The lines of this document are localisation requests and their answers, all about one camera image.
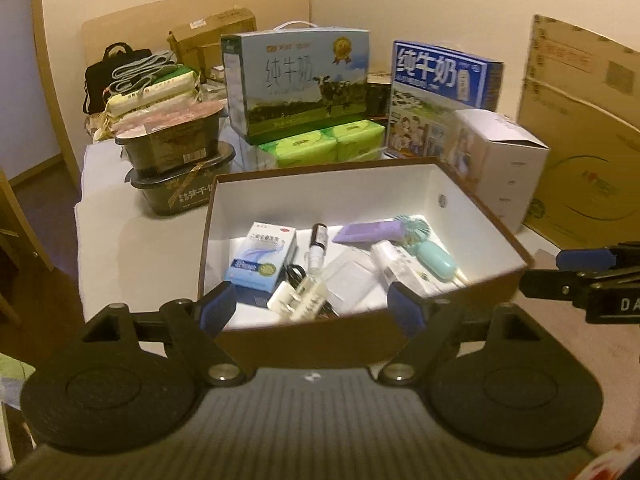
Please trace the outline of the dark food tub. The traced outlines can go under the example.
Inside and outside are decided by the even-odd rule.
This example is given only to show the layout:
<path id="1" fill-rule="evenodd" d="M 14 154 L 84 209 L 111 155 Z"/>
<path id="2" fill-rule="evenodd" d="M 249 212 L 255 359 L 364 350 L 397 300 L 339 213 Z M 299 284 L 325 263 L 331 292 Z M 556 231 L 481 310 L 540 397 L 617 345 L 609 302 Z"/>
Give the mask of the dark food tub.
<path id="1" fill-rule="evenodd" d="M 154 177 L 140 177 L 131 169 L 125 181 L 142 193 L 154 214 L 173 216 L 207 204 L 215 178 L 231 171 L 234 158 L 234 147 L 219 141 L 218 153 L 212 157 Z"/>
<path id="2" fill-rule="evenodd" d="M 115 143 L 141 177 L 155 177 L 218 153 L 220 101 L 157 112 L 121 128 Z"/>

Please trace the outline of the white squeeze tube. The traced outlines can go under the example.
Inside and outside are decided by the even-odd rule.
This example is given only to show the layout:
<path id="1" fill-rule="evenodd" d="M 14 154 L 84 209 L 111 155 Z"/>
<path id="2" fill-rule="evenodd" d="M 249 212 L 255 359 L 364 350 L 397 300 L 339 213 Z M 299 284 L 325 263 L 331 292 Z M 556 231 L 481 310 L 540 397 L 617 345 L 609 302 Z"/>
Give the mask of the white squeeze tube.
<path id="1" fill-rule="evenodd" d="M 409 261 L 389 240 L 373 244 L 371 258 L 388 286 L 398 282 L 420 297 L 427 296 L 422 278 L 412 270 Z"/>

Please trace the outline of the lower dark food tub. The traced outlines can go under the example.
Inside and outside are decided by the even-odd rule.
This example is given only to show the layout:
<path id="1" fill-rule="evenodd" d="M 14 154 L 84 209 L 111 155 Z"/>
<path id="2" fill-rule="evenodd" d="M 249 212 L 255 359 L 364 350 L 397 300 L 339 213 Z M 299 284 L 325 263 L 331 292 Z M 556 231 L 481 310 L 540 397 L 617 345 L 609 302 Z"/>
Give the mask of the lower dark food tub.
<path id="1" fill-rule="evenodd" d="M 234 147 L 219 141 L 218 153 L 212 157 L 154 177 L 140 177 L 131 169 L 125 181 L 142 193 L 154 214 L 173 216 L 207 204 L 215 178 L 231 171 L 234 158 Z"/>

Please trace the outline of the green milk carton box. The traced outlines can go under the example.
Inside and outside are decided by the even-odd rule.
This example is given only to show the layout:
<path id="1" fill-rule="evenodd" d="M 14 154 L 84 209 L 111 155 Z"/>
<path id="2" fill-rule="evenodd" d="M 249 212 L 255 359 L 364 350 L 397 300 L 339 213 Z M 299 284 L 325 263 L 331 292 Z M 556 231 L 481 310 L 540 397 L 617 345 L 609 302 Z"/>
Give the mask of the green milk carton box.
<path id="1" fill-rule="evenodd" d="M 365 29 L 287 22 L 221 38 L 228 115 L 252 145 L 366 116 Z"/>

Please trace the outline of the clear plastic case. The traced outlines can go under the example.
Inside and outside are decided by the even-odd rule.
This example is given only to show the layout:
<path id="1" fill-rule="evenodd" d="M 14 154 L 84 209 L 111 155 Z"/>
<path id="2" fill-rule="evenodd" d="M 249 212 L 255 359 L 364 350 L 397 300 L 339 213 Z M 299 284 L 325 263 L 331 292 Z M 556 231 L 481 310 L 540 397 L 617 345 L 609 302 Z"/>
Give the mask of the clear plastic case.
<path id="1" fill-rule="evenodd" d="M 368 252 L 347 248 L 321 273 L 329 291 L 328 303 L 338 316 L 386 307 L 386 289 Z"/>

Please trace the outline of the blue white medicine box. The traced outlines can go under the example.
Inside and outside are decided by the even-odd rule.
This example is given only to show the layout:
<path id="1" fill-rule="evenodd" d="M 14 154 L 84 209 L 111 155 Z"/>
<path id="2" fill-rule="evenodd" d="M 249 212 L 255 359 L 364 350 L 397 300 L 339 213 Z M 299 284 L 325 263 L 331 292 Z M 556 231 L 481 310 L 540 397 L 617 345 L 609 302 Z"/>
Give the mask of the blue white medicine box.
<path id="1" fill-rule="evenodd" d="M 239 302 L 265 308 L 296 250 L 295 228 L 254 222 L 233 255 L 224 279 L 233 284 Z"/>

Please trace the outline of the purple tube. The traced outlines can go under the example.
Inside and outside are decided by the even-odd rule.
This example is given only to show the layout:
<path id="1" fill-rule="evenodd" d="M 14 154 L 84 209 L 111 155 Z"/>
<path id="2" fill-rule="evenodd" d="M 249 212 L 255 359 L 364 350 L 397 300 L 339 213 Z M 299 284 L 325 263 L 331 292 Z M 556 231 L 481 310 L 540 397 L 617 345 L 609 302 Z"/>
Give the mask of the purple tube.
<path id="1" fill-rule="evenodd" d="M 375 244 L 381 240 L 400 242 L 406 234 L 404 222 L 382 220 L 343 226 L 333 237 L 338 244 Z"/>

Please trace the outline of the wooden chair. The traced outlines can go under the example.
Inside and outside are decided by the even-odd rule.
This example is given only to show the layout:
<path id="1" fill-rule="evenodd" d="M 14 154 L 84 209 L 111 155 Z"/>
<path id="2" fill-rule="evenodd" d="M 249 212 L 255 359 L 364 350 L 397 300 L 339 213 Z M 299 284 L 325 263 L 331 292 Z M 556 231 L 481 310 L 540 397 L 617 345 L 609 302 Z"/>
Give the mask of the wooden chair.
<path id="1" fill-rule="evenodd" d="M 29 223 L 14 189 L 1 171 L 1 316 L 21 328 L 23 321 L 12 304 L 14 282 L 23 271 L 50 276 L 55 270 L 51 258 Z"/>

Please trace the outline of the white barcode box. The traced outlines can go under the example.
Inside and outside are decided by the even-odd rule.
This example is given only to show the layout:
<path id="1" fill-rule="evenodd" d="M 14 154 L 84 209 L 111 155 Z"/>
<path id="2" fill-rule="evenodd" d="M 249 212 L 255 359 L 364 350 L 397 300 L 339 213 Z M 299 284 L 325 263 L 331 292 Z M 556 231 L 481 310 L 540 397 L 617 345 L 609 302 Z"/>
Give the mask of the white barcode box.
<path id="1" fill-rule="evenodd" d="M 313 320 L 328 300 L 324 281 L 307 276 L 294 288 L 281 282 L 267 301 L 267 308 L 291 323 Z"/>

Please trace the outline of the brown shipping box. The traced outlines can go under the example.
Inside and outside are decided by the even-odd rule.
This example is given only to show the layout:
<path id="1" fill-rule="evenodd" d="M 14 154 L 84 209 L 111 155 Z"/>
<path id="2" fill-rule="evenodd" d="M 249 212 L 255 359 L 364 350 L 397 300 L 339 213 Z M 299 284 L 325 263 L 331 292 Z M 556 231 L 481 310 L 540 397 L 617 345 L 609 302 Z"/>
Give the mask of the brown shipping box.
<path id="1" fill-rule="evenodd" d="M 234 8 L 176 26 L 167 41 L 179 63 L 206 72 L 222 64 L 222 36 L 255 30 L 254 13 L 247 8 Z"/>

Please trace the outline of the stack of folded items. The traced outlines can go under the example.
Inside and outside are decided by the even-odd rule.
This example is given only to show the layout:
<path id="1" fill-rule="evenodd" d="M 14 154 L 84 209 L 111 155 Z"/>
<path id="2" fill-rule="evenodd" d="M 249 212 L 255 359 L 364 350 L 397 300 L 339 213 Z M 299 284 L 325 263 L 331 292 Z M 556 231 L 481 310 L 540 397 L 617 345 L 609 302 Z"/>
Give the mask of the stack of folded items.
<path id="1" fill-rule="evenodd" d="M 193 100 L 198 96 L 200 74 L 178 62 L 169 50 L 114 70 L 114 82 L 104 91 L 105 108 L 86 115 L 85 128 L 96 143 L 110 138 L 117 124 L 166 102 Z"/>

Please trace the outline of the black white spray bottle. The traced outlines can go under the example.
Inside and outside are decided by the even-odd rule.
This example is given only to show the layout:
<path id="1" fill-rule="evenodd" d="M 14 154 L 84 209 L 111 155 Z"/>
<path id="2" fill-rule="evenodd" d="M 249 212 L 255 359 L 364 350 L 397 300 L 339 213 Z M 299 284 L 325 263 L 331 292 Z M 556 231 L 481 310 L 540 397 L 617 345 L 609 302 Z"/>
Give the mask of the black white spray bottle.
<path id="1" fill-rule="evenodd" d="M 316 223 L 311 229 L 309 248 L 307 252 L 308 274 L 318 275 L 322 271 L 328 244 L 328 227 L 323 223 Z"/>

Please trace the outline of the black bag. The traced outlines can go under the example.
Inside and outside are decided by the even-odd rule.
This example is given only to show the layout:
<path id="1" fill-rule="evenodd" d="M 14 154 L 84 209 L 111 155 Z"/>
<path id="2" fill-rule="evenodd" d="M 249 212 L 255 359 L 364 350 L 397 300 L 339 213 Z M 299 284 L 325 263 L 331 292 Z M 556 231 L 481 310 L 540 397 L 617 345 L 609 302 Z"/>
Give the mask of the black bag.
<path id="1" fill-rule="evenodd" d="M 82 111 L 86 115 L 101 113 L 105 108 L 104 91 L 114 82 L 116 68 L 148 58 L 150 49 L 134 50 L 126 42 L 115 42 L 104 50 L 101 61 L 90 65 L 85 71 L 85 101 Z"/>

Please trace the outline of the upper dark food tub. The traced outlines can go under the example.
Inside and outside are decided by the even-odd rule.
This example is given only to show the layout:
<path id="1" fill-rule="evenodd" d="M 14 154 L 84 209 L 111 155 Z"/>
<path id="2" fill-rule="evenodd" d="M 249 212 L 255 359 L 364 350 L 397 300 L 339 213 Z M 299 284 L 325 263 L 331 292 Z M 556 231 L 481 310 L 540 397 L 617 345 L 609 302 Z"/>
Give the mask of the upper dark food tub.
<path id="1" fill-rule="evenodd" d="M 121 128 L 115 143 L 141 177 L 155 177 L 218 153 L 220 101 L 157 112 Z"/>

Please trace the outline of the mint green handheld fan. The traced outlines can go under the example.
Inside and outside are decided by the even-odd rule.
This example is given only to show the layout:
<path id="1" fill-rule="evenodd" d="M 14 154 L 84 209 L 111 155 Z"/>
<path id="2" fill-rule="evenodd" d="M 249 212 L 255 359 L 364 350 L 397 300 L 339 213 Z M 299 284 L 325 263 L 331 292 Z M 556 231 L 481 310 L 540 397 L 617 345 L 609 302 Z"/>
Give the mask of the mint green handheld fan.
<path id="1" fill-rule="evenodd" d="M 395 220 L 404 228 L 400 246 L 439 281 L 452 282 L 458 272 L 457 263 L 445 249 L 431 239 L 430 225 L 423 219 L 405 214 L 396 216 Z"/>

